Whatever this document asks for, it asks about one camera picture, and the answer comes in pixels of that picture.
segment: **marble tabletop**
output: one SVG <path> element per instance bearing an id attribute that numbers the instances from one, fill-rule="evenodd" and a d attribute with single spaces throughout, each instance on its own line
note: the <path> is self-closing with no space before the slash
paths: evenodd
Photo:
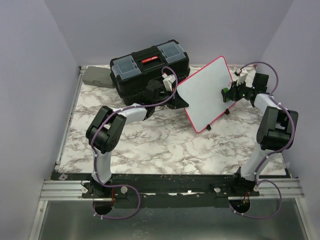
<path id="1" fill-rule="evenodd" d="M 190 74 L 200 67 L 190 67 Z M 236 66 L 229 66 L 233 79 Z M 247 83 L 255 75 L 247 67 Z M 124 107 L 115 88 L 82 83 L 70 130 L 63 149 L 60 173 L 92 173 L 93 152 L 86 130 L 102 106 Z M 242 99 L 211 124 L 210 131 L 196 133 L 183 109 L 156 108 L 148 120 L 123 129 L 112 151 L 111 172 L 126 174 L 233 174 L 252 154 L 262 119 L 257 108 Z M 281 154 L 274 154 L 263 170 L 265 175 L 285 175 Z"/>

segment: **metal frame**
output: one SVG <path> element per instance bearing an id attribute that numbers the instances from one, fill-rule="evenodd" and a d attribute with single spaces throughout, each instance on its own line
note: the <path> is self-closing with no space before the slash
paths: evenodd
<path id="1" fill-rule="evenodd" d="M 82 66 L 81 69 L 80 69 L 80 72 L 79 72 L 78 82 L 77 82 L 76 89 L 75 89 L 75 92 L 74 92 L 74 95 L 73 95 L 73 99 L 72 99 L 72 105 L 71 105 L 71 108 L 70 108 L 70 111 L 69 111 L 69 114 L 68 114 L 68 121 L 67 121 L 66 126 L 64 128 L 62 142 L 61 142 L 61 145 L 60 145 L 60 148 L 59 148 L 59 152 L 58 152 L 58 156 L 57 156 L 57 159 L 56 159 L 56 165 L 54 167 L 54 170 L 56 170 L 56 171 L 58 171 L 59 168 L 60 168 L 61 157 L 62 157 L 62 154 L 64 152 L 66 141 L 68 139 L 68 133 L 69 133 L 70 126 L 71 126 L 71 123 L 72 123 L 72 119 L 74 117 L 74 111 L 75 111 L 76 106 L 77 106 L 77 102 L 78 102 L 78 98 L 79 98 L 79 94 L 80 94 L 80 90 L 81 90 L 81 86 L 82 86 L 82 77 L 83 77 L 86 69 L 87 69 L 86 66 Z"/>
<path id="2" fill-rule="evenodd" d="M 271 178 L 280 188 L 282 198 L 284 199 L 301 199 L 305 196 L 303 193 L 300 181 L 297 178 Z M 57 181 L 50 180 L 44 181 L 42 191 L 40 194 L 40 201 L 103 201 L 110 202 L 111 198 L 82 198 L 84 193 L 83 184 L 89 183 L 90 181 L 74 181 L 65 180 Z M 250 199 L 277 199 L 279 198 L 278 191 L 270 183 L 262 183 L 260 185 L 260 196 L 251 196 Z M 155 193 L 143 193 L 145 195 L 154 195 Z M 239 197 L 228 197 L 229 200 L 239 200 L 243 196 Z"/>
<path id="3" fill-rule="evenodd" d="M 35 217 L 32 224 L 32 229 L 29 235 L 29 240 L 38 240 L 40 236 L 40 231 L 42 224 L 44 222 L 48 201 L 39 201 L 38 207 L 36 209 Z"/>

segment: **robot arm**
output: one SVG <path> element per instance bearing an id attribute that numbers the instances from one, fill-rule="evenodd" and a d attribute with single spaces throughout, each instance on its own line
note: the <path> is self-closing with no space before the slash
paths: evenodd
<path id="1" fill-rule="evenodd" d="M 271 160 L 267 158 L 258 168 L 262 159 L 267 154 L 283 148 L 289 142 L 292 134 L 288 116 L 266 93 L 268 77 L 268 75 L 256 73 L 252 87 L 247 87 L 245 82 L 234 81 L 230 89 L 221 91 L 224 102 L 230 100 L 236 102 L 243 98 L 250 101 L 253 107 L 264 113 L 256 134 L 255 149 L 248 161 L 237 172 L 241 178 L 247 181 L 255 181 L 255 174 L 259 177 L 262 170 Z M 293 119 L 294 125 L 297 126 L 298 113 L 293 110 L 288 112 Z"/>
<path id="2" fill-rule="evenodd" d="M 100 108 L 85 134 L 89 139 L 89 144 L 91 144 L 91 140 L 100 125 L 116 110 L 117 109 L 111 109 L 107 106 Z M 104 184 L 108 182 L 112 176 L 110 170 L 112 150 L 117 146 L 124 126 L 133 122 L 143 121 L 149 117 L 148 114 L 150 114 L 150 109 L 148 110 L 146 108 L 132 108 L 119 114 L 115 114 L 108 125 L 104 126 L 98 133 L 97 138 L 94 141 L 94 146 L 98 150 L 96 164 L 99 178 Z M 95 172 L 92 173 L 92 177 L 94 180 L 98 181 Z"/>

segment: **gray box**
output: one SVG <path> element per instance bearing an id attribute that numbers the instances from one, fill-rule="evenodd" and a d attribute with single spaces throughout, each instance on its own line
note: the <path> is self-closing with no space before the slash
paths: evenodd
<path id="1" fill-rule="evenodd" d="M 82 81 L 84 84 L 113 89 L 115 86 L 110 77 L 111 70 L 104 67 L 88 66 Z"/>

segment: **lavender wall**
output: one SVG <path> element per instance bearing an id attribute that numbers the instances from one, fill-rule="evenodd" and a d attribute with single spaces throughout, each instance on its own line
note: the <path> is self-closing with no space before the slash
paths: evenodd
<path id="1" fill-rule="evenodd" d="M 299 113 L 294 144 L 284 157 L 301 180 L 320 236 L 319 57 L 320 1 L 295 0 L 262 60 L 278 70 L 279 86 L 274 93 L 277 100 Z"/>
<path id="2" fill-rule="evenodd" d="M 45 0 L 79 65 L 171 39 L 191 64 L 259 60 L 293 0 Z"/>
<path id="3" fill-rule="evenodd" d="M 0 8 L 0 239 L 26 240 L 79 68 L 42 0 Z"/>

